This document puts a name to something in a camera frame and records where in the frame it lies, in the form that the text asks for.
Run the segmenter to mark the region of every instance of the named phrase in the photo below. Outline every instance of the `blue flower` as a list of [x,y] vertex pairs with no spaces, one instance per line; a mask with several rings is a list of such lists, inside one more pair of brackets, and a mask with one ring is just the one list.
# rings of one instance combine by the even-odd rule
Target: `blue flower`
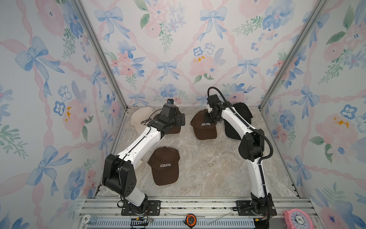
[[[10,212],[8,212],[6,214],[6,216],[3,218],[3,220],[0,221],[0,229],[9,229],[10,228],[9,214],[10,214]],[[29,226],[29,223],[25,223],[22,225],[22,222],[23,222],[23,217],[17,219],[14,222],[11,229],[26,229]]]
[[355,229],[355,224],[360,228],[366,228],[365,222],[360,217],[352,213],[353,206],[350,202],[336,200],[334,201],[333,205],[337,209],[343,221],[347,224],[348,228]]
[[5,111],[6,109],[8,109],[9,104],[3,104],[0,106],[0,122],[3,119],[3,116],[5,117],[9,117],[10,113]]
[[0,84],[0,103],[3,102],[3,100],[12,101],[13,98],[11,95],[13,94],[13,90],[9,89],[4,91],[3,86]]
[[125,52],[128,53],[129,58],[133,58],[132,51],[136,50],[135,46],[130,46],[126,40],[123,40],[122,42],[118,41],[117,44],[119,45],[118,50],[124,54]]
[[295,115],[290,110],[284,110],[280,116],[280,123],[282,123],[282,127],[291,131],[295,127]]
[[293,18],[294,6],[292,0],[275,1],[266,10],[266,17],[263,19],[263,28],[278,29],[284,26]]
[[75,35],[77,38],[79,38],[79,35],[84,33],[83,27],[81,26],[79,18],[76,15],[70,1],[66,1],[64,4],[64,19],[66,23],[70,25],[73,35]]
[[59,95],[62,101],[70,100],[72,98],[71,92],[68,91],[67,86],[60,86]]
[[59,101],[56,101],[55,102],[55,107],[53,108],[53,111],[56,113],[56,114],[59,114],[59,116],[62,116],[64,114],[64,111],[65,111],[65,103],[64,102],[59,102]]
[[194,53],[194,56],[199,56],[199,55],[203,54],[203,51],[202,51],[201,47],[198,47],[198,48],[193,49],[193,53]]
[[169,31],[174,31],[174,32],[177,32],[177,29],[179,28],[179,26],[177,25],[177,19],[174,18],[174,21],[173,21],[173,18],[170,19],[170,23],[169,23]]
[[357,116],[356,122],[358,123],[357,129],[358,131],[365,133],[366,132],[366,113],[363,116]]
[[178,23],[179,23],[179,25],[181,26],[181,27],[183,27],[185,24],[186,24],[186,22],[185,21],[183,21],[184,20],[184,16],[182,15],[180,15],[180,14],[178,14],[177,15],[177,19],[178,19]]
[[363,53],[361,55],[362,50],[360,50],[356,55],[355,54],[351,54],[351,60],[347,60],[345,61],[346,65],[350,66],[350,69],[353,68],[353,66],[359,67],[360,64],[358,63],[359,61],[364,62],[366,61],[366,59],[364,58],[365,53]]
[[172,98],[178,94],[178,89],[173,84],[163,84],[159,90],[162,97]]
[[297,186],[302,185],[302,177],[304,177],[305,180],[310,180],[313,176],[311,173],[305,168],[305,166],[302,163],[302,159],[299,155],[295,157],[296,166],[291,166],[289,163],[286,163],[287,167],[291,168],[293,171],[297,172],[299,171],[296,184]]
[[215,45],[213,45],[212,43],[206,43],[205,48],[203,50],[207,52],[208,55],[211,55],[213,53],[214,48]]
[[356,117],[357,107],[351,107],[351,105],[347,104],[344,106],[343,110],[341,110],[341,115],[352,120]]
[[109,141],[113,141],[112,135],[109,135],[108,136],[108,132],[106,131],[106,129],[104,129],[103,130],[103,137],[102,137],[102,140],[99,143],[98,148],[100,150],[102,150],[103,147],[104,147],[105,148],[105,154],[106,155],[108,155],[108,145],[107,145],[107,142],[109,142]]
[[66,184],[64,185],[64,199],[75,200],[79,194],[80,189],[85,183],[84,168],[77,167],[69,175]]

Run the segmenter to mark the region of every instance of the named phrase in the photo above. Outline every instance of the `black cable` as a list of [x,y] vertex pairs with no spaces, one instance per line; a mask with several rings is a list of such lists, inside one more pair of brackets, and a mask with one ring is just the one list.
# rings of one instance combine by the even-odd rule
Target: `black cable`
[[154,111],[154,112],[150,115],[150,117],[148,118],[148,120],[151,118],[151,116],[153,116],[153,114],[154,114],[156,111]]
[[253,131],[254,133],[256,133],[256,134],[260,135],[261,137],[263,137],[263,139],[268,144],[269,154],[267,156],[265,156],[265,157],[261,157],[258,160],[258,167],[259,167],[259,171],[261,173],[263,191],[264,191],[264,195],[265,195],[266,202],[267,202],[267,207],[268,207],[268,210],[267,210],[268,217],[264,221],[269,221],[269,218],[270,218],[269,197],[268,197],[268,194],[267,194],[267,189],[266,189],[266,185],[265,185],[265,181],[264,181],[264,174],[263,174],[261,162],[264,159],[268,159],[268,158],[272,157],[272,155],[273,155],[273,146],[272,146],[271,142],[269,141],[269,139],[266,136],[264,136],[264,134],[260,133],[256,129],[253,129],[252,127],[250,127],[249,124],[237,112],[235,112],[235,110],[229,105],[229,103],[227,102],[227,100],[225,99],[224,95],[221,93],[221,91],[219,89],[217,89],[216,87],[209,87],[208,90],[207,90],[207,98],[210,97],[210,89],[215,89],[221,95],[221,97],[223,98],[225,104],[230,108],[230,110],[235,114],[235,116],[238,117],[239,120],[242,123],[244,123],[251,131]]

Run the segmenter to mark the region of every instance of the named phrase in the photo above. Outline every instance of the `pink flower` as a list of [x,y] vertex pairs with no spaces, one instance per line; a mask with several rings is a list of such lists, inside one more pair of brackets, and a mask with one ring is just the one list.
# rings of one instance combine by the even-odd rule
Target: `pink flower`
[[191,70],[189,71],[189,74],[195,77],[198,75],[201,75],[203,77],[205,73],[207,73],[208,75],[212,75],[214,72],[215,65],[211,56],[199,56],[192,59]]
[[182,99],[181,98],[175,96],[175,97],[173,97],[173,99],[175,101],[175,104],[182,104]]
[[150,20],[158,21],[158,22],[165,22],[168,10],[167,5],[163,4],[164,1],[160,0],[159,2],[153,2],[152,5],[148,5],[147,9],[150,12]]
[[351,145],[358,139],[355,126],[338,114],[329,115],[323,123],[317,123],[315,130],[323,137],[324,143],[330,144],[329,154],[335,160],[349,163],[349,156],[355,156]]
[[245,98],[246,96],[243,92],[235,92],[229,96],[228,101],[233,104],[239,102],[243,103],[245,101]]
[[280,67],[282,66],[282,64],[283,64],[283,60],[278,60],[277,61],[277,64],[274,64],[273,66],[274,67],[278,67],[278,69],[280,69]]
[[116,61],[116,60],[111,60],[111,61],[112,61],[112,67],[114,67],[114,66],[119,67],[118,66],[118,61]]
[[130,64],[132,63],[132,59],[128,57],[128,53],[125,52],[124,54],[122,53],[118,53],[119,57],[118,57],[118,61],[119,62],[123,62],[125,64]]
[[85,177],[86,184],[91,185],[94,182],[94,177],[96,174],[97,172],[91,169]]
[[337,59],[343,52],[344,44],[343,42],[334,42],[331,45],[329,45],[323,54],[325,61],[332,61]]
[[111,110],[110,110],[112,117],[116,118],[118,116],[120,110],[121,110],[120,105],[116,101],[113,101],[112,105],[111,105]]
[[135,73],[135,68],[132,67],[130,63],[126,63],[126,64],[121,66],[121,69],[119,70],[119,73],[121,75],[131,77]]
[[330,229],[346,229],[347,224],[342,217],[333,209],[329,207],[322,207],[320,210],[320,217],[326,228]]
[[269,2],[269,0],[242,0],[239,3],[239,11],[246,18],[253,18],[264,12],[269,6]]
[[64,36],[64,18],[60,5],[55,0],[36,0],[38,17],[43,26],[53,35]]
[[287,131],[283,129],[282,126],[277,125],[276,131],[278,134],[278,138],[281,139],[282,143],[285,143],[287,141]]
[[62,121],[65,129],[71,131],[74,139],[80,136],[81,129],[85,125],[84,119],[89,120],[90,115],[89,104],[86,104],[85,101],[81,103],[77,99],[73,99],[67,104]]
[[150,21],[146,24],[146,34],[148,37],[157,38],[160,34],[160,25],[157,21]]
[[351,25],[348,34],[344,37],[344,43],[348,48],[354,50],[358,44],[364,41],[366,41],[365,21],[362,21],[359,25]]

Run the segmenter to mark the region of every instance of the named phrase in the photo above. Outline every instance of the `blue bow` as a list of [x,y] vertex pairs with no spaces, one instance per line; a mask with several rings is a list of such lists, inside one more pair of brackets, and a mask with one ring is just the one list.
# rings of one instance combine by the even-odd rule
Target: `blue bow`
[[319,102],[320,98],[317,95],[313,95],[313,93],[310,92],[310,89],[307,86],[302,87],[301,93],[305,96],[298,102],[291,101],[291,106],[295,104],[302,105],[303,103],[305,103],[304,109],[302,110],[302,119],[304,119],[305,115],[309,116],[308,103],[310,102],[310,105],[313,107]]
[[196,100],[197,101],[201,101],[201,105],[200,106],[203,106],[205,104],[205,102],[207,104],[207,96],[197,96],[196,97]]
[[238,78],[238,76],[240,76],[241,74],[244,74],[246,71],[247,71],[247,68],[248,68],[248,72],[249,72],[249,75],[253,78],[253,74],[257,73],[256,71],[254,71],[251,67],[252,66],[257,66],[259,64],[259,61],[261,59],[260,58],[255,58],[253,60],[239,60],[238,62],[238,66],[241,67],[243,66],[243,69],[241,71],[241,73],[239,74],[236,74],[235,76],[233,76],[232,78],[233,79],[236,79]]
[[123,21],[123,16],[122,16],[122,11],[120,8],[115,7],[113,8],[111,11],[102,11],[102,10],[96,10],[94,11],[95,16],[97,17],[98,21],[103,22],[105,20],[107,20],[107,25],[109,28],[109,33],[107,33],[104,36],[104,40],[107,40],[109,42],[109,36],[111,33],[114,32],[114,26],[113,24],[117,27],[117,29],[123,34],[125,35],[128,39],[130,38],[127,33],[130,31],[129,29],[124,28],[123,26],[121,26],[120,24],[118,24],[115,20],[118,21]]
[[170,62],[157,62],[156,63],[156,67],[158,69],[162,69],[164,68],[164,75],[159,77],[157,80],[159,80],[160,82],[163,80],[164,76],[167,76],[168,75],[168,70],[170,72],[170,74],[172,74],[172,76],[176,79],[178,79],[177,76],[179,76],[178,73],[174,72],[172,69],[176,69],[177,68],[177,61],[175,60],[172,60]]
[[99,143],[99,146],[98,148],[100,150],[103,149],[103,147],[105,148],[105,154],[108,155],[108,145],[107,145],[107,142],[108,141],[113,141],[113,138],[112,138],[112,135],[110,135],[109,137],[108,136],[108,132],[106,131],[106,129],[103,130],[103,137],[102,137],[102,140],[100,141]]
[[104,83],[104,84],[108,84],[105,81],[105,77],[101,78],[100,74],[102,74],[102,72],[100,71],[100,68],[98,65],[95,65],[95,72],[93,75],[90,76],[90,81],[91,83],[94,85],[95,83],[98,84],[99,86],[99,99],[102,98],[102,93],[100,92],[100,90],[102,89],[102,86],[100,85],[100,82]]
[[136,95],[134,94],[128,94],[127,95],[130,99],[135,99],[135,103],[132,104],[132,106],[136,106],[136,104],[138,104],[139,102],[143,103],[145,106],[147,106],[148,102],[142,100],[145,98],[145,94],[144,93],[138,93]]
[[292,167],[289,163],[286,162],[287,167],[292,168],[292,170],[294,170],[295,172],[299,171],[299,169],[301,169],[301,171],[299,171],[298,177],[297,177],[297,181],[296,184],[297,186],[302,185],[302,177],[301,174],[303,174],[304,179],[305,180],[310,180],[313,176],[311,175],[311,173],[305,168],[305,166],[302,164],[302,160],[301,157],[299,155],[297,155],[295,157],[295,161],[298,165]]
[[58,191],[58,188],[55,183],[55,179],[57,176],[57,172],[55,169],[52,168],[46,168],[47,166],[56,166],[56,165],[64,165],[68,162],[70,162],[72,159],[67,159],[68,153],[65,154],[62,158],[58,159],[57,161],[51,162],[58,154],[59,152],[55,149],[53,146],[47,146],[43,153],[43,160],[40,162],[37,168],[35,168],[29,175],[27,184],[35,186],[37,185],[41,179],[43,172],[48,175],[50,178],[52,178],[53,183],[51,186],[51,196],[53,196],[53,193],[55,191]]
[[226,32],[226,29],[222,28],[219,25],[219,23],[217,22],[217,20],[220,20],[220,21],[225,20],[226,13],[227,13],[226,7],[221,7],[217,11],[216,10],[213,10],[213,11],[201,10],[201,12],[199,13],[199,17],[200,17],[201,21],[206,21],[206,20],[209,20],[209,21],[208,21],[208,24],[207,24],[206,32],[201,33],[197,37],[197,40],[199,39],[199,41],[202,41],[202,38],[205,36],[205,34],[209,33],[211,31],[211,29],[212,29],[212,19],[213,19],[213,23],[215,24],[216,32],[222,39],[223,38],[222,33]]
[[47,97],[47,94],[52,95],[51,91],[49,90],[48,86],[48,71],[45,68],[45,66],[42,64],[44,63],[48,67],[52,68],[53,70],[61,73],[65,73],[62,69],[59,68],[60,62],[59,61],[49,61],[46,59],[43,59],[40,56],[48,55],[48,50],[43,43],[43,41],[39,37],[33,37],[32,40],[32,47],[28,49],[28,51],[22,51],[18,53],[15,57],[15,61],[19,64],[22,69],[26,71],[30,71],[33,68],[33,62],[36,64],[36,67],[38,70],[42,73],[43,77],[45,78],[46,82],[43,86],[43,94],[45,97]]

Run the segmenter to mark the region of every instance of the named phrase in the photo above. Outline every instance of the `floral wallpaper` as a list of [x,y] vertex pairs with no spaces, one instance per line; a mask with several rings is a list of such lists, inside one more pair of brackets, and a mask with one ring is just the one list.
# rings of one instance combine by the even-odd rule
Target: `floral wallpaper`
[[262,110],[326,229],[366,228],[365,23],[365,0],[329,0]]
[[202,106],[216,86],[256,106],[316,0],[82,2],[128,105]]
[[0,228],[72,228],[123,109],[68,0],[2,1],[0,21]]

